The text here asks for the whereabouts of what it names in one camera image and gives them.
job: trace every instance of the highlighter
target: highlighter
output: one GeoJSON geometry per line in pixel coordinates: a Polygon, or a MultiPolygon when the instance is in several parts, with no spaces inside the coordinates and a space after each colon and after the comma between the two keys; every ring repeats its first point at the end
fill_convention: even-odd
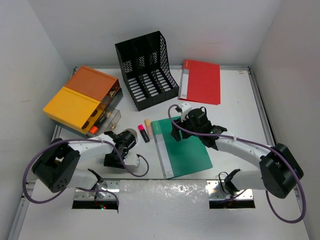
{"type": "Polygon", "coordinates": [[[102,124],[104,124],[104,122],[107,120],[106,116],[102,116],[96,123],[94,126],[92,126],[92,128],[90,129],[90,133],[95,134],[98,129],[102,126],[102,124]]]}
{"type": "Polygon", "coordinates": [[[139,131],[140,131],[140,133],[141,133],[141,135],[142,135],[143,140],[144,140],[146,143],[147,143],[147,142],[150,142],[150,139],[149,139],[149,137],[148,137],[148,134],[147,134],[144,126],[143,126],[142,124],[140,124],[140,125],[138,126],[138,129],[139,129],[139,131]]]}
{"type": "Polygon", "coordinates": [[[146,132],[148,133],[149,139],[152,139],[154,136],[152,134],[150,120],[149,119],[144,120],[144,124],[145,124],[146,132]]]}

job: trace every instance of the white table surface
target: white table surface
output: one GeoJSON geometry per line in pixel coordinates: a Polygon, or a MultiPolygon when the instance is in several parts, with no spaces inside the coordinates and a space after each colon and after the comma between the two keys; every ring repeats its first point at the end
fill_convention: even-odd
{"type": "MultiPolygon", "coordinates": [[[[119,69],[99,69],[116,76],[123,87],[124,98],[118,105],[121,120],[115,130],[136,128],[149,118],[151,121],[167,118],[172,99],[160,105],[137,112],[119,69]]],[[[181,70],[172,70],[180,82],[181,70]]],[[[203,104],[192,103],[193,107],[203,104]]],[[[206,105],[212,123],[224,126],[244,138],[266,143],[254,94],[247,71],[221,71],[221,104],[206,105]]],[[[63,139],[75,137],[62,129],[63,139]]],[[[146,179],[162,179],[156,147],[153,141],[139,141],[133,148],[150,163],[146,179]]],[[[254,190],[255,208],[209,209],[205,180],[216,179],[221,171],[236,168],[254,170],[255,167],[227,153],[208,149],[213,168],[174,180],[120,180],[119,213],[115,210],[72,209],[75,190],[68,188],[50,203],[30,203],[19,235],[19,240],[58,239],[119,239],[119,240],[307,240],[302,222],[287,224],[271,212],[265,191],[254,190]]],[[[99,158],[80,164],[90,167],[107,178],[133,178],[124,170],[107,168],[99,158]]],[[[44,200],[53,194],[37,180],[32,197],[44,200]]],[[[284,218],[295,219],[300,209],[294,191],[286,199],[271,196],[277,212],[284,218]]]]}
{"type": "MultiPolygon", "coordinates": [[[[181,100],[174,98],[158,105],[147,108],[143,111],[138,111],[134,101],[132,100],[127,87],[124,84],[121,70],[114,69],[97,69],[103,73],[115,76],[119,79],[120,85],[123,90],[123,98],[116,107],[120,110],[121,119],[117,124],[115,133],[118,134],[124,129],[135,129],[138,133],[138,143],[131,150],[134,153],[143,155],[150,164],[149,173],[144,176],[144,179],[163,179],[163,173],[160,166],[159,156],[156,150],[155,140],[145,143],[140,133],[138,132],[138,125],[144,124],[145,119],[150,121],[161,120],[168,118],[168,108],[172,104],[181,103],[181,100]]],[[[182,70],[173,69],[171,74],[175,81],[180,84],[182,70]]],[[[221,70],[221,104],[211,105],[190,102],[193,108],[205,106],[207,109],[208,119],[212,124],[220,125],[227,128],[230,132],[243,137],[245,139],[253,140],[259,143],[266,144],[266,138],[260,115],[258,112],[256,100],[250,83],[248,71],[238,70],[221,70]]],[[[173,116],[179,114],[172,110],[173,116]]],[[[78,137],[76,134],[69,130],[62,128],[59,135],[62,139],[71,139],[78,137]]],[[[246,171],[258,171],[250,163],[238,158],[229,153],[216,151],[212,148],[207,148],[213,168],[196,172],[179,177],[179,179],[204,179],[211,180],[217,179],[220,172],[231,172],[234,169],[242,169],[246,171]]],[[[79,169],[91,168],[98,174],[105,178],[111,179],[136,179],[126,170],[105,167],[103,166],[104,156],[89,159],[80,163],[77,167],[79,169]]],[[[136,174],[143,174],[146,171],[146,164],[141,161],[140,167],[135,171],[136,174]]]]}

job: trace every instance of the green folder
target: green folder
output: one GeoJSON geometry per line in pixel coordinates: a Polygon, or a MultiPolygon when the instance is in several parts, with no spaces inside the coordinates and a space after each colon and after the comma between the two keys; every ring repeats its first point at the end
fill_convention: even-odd
{"type": "Polygon", "coordinates": [[[153,121],[151,126],[164,179],[193,174],[213,167],[206,147],[197,137],[191,136],[177,142],[170,135],[172,124],[169,118],[153,121]]]}

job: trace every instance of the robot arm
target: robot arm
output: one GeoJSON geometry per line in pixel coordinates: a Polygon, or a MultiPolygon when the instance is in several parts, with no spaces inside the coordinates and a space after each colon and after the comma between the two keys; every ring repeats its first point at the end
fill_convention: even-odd
{"type": "MultiPolygon", "coordinates": [[[[192,109],[190,104],[183,102],[176,110],[181,113],[181,118],[174,120],[174,122],[187,131],[234,136],[233,139],[212,135],[196,136],[207,148],[233,154],[258,168],[255,172],[235,169],[228,174],[224,179],[224,188],[230,194],[233,195],[242,189],[260,189],[268,190],[274,196],[284,199],[296,185],[293,175],[277,155],[264,147],[237,141],[237,137],[229,133],[225,127],[212,125],[207,118],[207,110],[204,107],[192,109]]],[[[176,141],[180,141],[181,136],[182,139],[187,139],[195,135],[183,130],[180,135],[180,129],[172,124],[171,136],[176,141]]],[[[303,177],[302,169],[285,145],[278,143],[271,148],[288,161],[299,179],[303,177]]]]}
{"type": "MultiPolygon", "coordinates": [[[[53,193],[60,192],[66,187],[90,190],[101,180],[101,177],[91,169],[77,169],[78,163],[105,155],[104,166],[124,168],[114,148],[104,144],[103,141],[115,145],[126,166],[139,166],[138,156],[129,152],[135,146],[137,139],[137,132],[133,129],[126,129],[118,135],[109,131],[90,139],[101,142],[73,141],[50,148],[35,162],[32,172],[53,193]]],[[[60,138],[55,139],[52,143],[60,140],[60,138]]]]}

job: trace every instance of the orange marker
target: orange marker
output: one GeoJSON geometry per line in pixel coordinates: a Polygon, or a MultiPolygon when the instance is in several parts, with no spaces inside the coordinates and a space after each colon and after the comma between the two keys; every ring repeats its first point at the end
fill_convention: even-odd
{"type": "Polygon", "coordinates": [[[150,120],[149,119],[144,120],[144,124],[145,124],[146,132],[148,133],[149,139],[152,139],[153,134],[152,134],[152,128],[150,125],[150,120]]]}
{"type": "Polygon", "coordinates": [[[106,116],[102,116],[96,123],[94,126],[91,127],[90,129],[90,133],[95,134],[98,129],[102,126],[102,124],[104,124],[105,120],[107,120],[106,116]]]}

